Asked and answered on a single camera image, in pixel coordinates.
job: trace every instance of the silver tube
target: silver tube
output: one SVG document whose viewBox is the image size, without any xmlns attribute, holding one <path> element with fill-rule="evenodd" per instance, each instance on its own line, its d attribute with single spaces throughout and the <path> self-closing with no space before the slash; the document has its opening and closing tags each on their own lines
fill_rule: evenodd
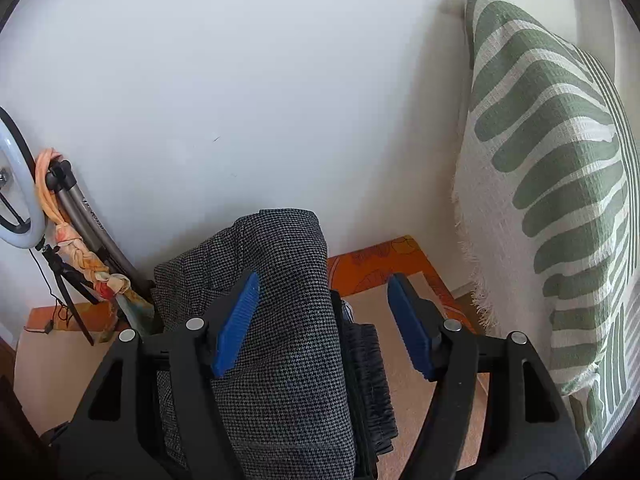
<svg viewBox="0 0 640 480">
<path fill-rule="evenodd" d="M 87 247 L 89 247 L 90 251 L 94 253 L 97 252 L 102 244 L 98 239 L 97 235 L 94 233 L 94 230 L 91 228 L 89 224 L 84 220 L 82 214 L 76 208 L 73 199 L 69 196 L 69 193 L 66 189 L 61 189 L 56 193 L 56 196 L 60 200 L 60 204 L 63 208 L 65 208 L 66 214 L 68 214 L 71 219 L 71 223 L 73 224 L 78 234 L 84 240 L 84 243 Z"/>
<path fill-rule="evenodd" d="M 78 187 L 78 184 L 76 184 L 69 190 L 69 196 L 71 199 L 73 199 L 76 207 L 78 208 L 78 211 L 82 215 L 82 218 L 91 227 L 95 236 L 98 237 L 104 248 L 107 249 L 107 252 L 133 282 L 134 288 L 141 291 L 144 296 L 148 295 L 147 281 L 142 277 L 142 275 L 140 275 L 140 273 L 132 265 L 132 263 L 127 260 L 127 257 L 116 245 L 116 242 L 114 242 L 113 239 L 109 236 L 109 233 L 103 227 L 102 223 L 94 213 L 94 210 L 91 209 L 91 206 L 84 197 L 84 194 L 82 194 L 82 190 Z"/>
</svg>

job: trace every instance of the dark fabric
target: dark fabric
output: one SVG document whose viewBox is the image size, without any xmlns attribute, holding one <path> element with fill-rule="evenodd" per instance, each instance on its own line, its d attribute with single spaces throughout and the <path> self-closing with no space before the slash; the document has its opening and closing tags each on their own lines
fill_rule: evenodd
<svg viewBox="0 0 640 480">
<path fill-rule="evenodd" d="M 263 210 L 156 267 L 165 330 L 201 315 L 242 270 L 260 303 L 238 362 L 213 389 L 247 478 L 352 480 L 354 443 L 327 287 L 326 243 L 309 211 Z M 165 442 L 181 459 L 167 372 L 159 373 Z"/>
</svg>

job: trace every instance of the white wall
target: white wall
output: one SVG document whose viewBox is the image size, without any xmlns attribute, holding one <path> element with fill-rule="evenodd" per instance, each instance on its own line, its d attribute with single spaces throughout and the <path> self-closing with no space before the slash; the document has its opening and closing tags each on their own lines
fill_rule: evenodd
<svg viewBox="0 0 640 480">
<path fill-rule="evenodd" d="M 513 0 L 578 36 L 574 0 Z M 331 254 L 403 234 L 468 281 L 450 204 L 464 0 L 21 0 L 0 104 L 72 161 L 113 238 L 155 264 L 266 207 L 309 208 Z M 0 244 L 0 320 L 51 304 Z"/>
<path fill-rule="evenodd" d="M 626 116 L 640 144 L 640 31 L 620 0 L 609 0 L 616 41 L 614 80 Z"/>
<path fill-rule="evenodd" d="M 597 57 L 614 78 L 616 40 L 609 0 L 574 0 L 577 45 Z"/>
</svg>

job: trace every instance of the folded gray blanket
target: folded gray blanket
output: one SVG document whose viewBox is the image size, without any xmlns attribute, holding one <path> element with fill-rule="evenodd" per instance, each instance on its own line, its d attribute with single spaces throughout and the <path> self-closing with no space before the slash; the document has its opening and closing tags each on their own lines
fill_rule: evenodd
<svg viewBox="0 0 640 480">
<path fill-rule="evenodd" d="M 200 316 L 245 268 L 260 302 L 235 368 L 212 382 L 229 439 L 251 479 L 352 480 L 355 451 L 340 345 L 316 216 L 263 210 L 155 270 L 165 331 Z M 168 452 L 184 463 L 168 372 L 158 373 Z"/>
</svg>

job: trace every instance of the green striped pillow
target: green striped pillow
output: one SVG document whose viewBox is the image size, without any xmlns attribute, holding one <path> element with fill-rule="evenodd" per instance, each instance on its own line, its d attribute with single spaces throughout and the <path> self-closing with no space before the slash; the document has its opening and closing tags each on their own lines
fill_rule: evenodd
<svg viewBox="0 0 640 480">
<path fill-rule="evenodd" d="M 513 190 L 504 211 L 492 212 L 502 231 L 487 227 L 486 237 L 503 234 L 495 252 L 522 269 L 500 269 L 497 256 L 476 257 L 481 270 L 491 267 L 494 283 L 530 272 L 510 287 L 522 285 L 527 308 L 550 313 L 546 364 L 592 460 L 608 442 L 629 367 L 638 366 L 624 351 L 639 249 L 632 134 L 616 88 L 593 56 L 505 0 L 467 0 L 465 21 L 474 77 L 458 172 L 472 154 L 490 165 L 482 172 L 496 173 L 488 181 L 502 179 L 500 189 Z M 459 198 L 467 222 L 492 190 L 464 179 L 456 175 L 458 196 L 468 197 Z M 514 224 L 520 232 L 510 230 Z M 527 244 L 530 254 L 508 254 L 518 237 L 524 241 L 513 247 Z"/>
</svg>

